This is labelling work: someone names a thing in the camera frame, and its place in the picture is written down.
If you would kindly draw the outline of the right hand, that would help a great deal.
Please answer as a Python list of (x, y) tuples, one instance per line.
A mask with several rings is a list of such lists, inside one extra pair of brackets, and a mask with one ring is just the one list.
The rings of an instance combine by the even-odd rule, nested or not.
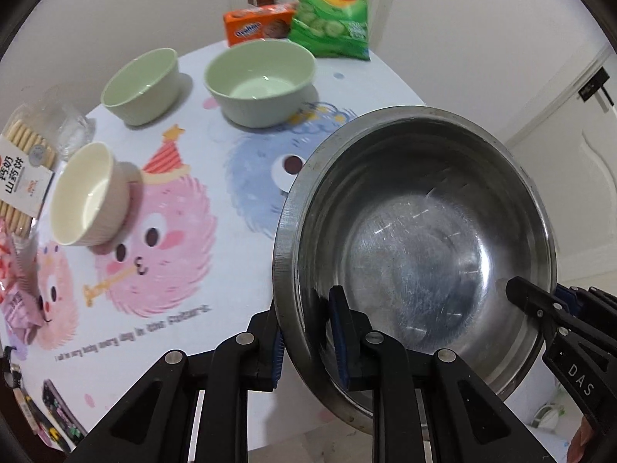
[(572, 438), (567, 451), (568, 463), (579, 463), (583, 460), (587, 445), (594, 437), (594, 429), (586, 416), (583, 416), (582, 422)]

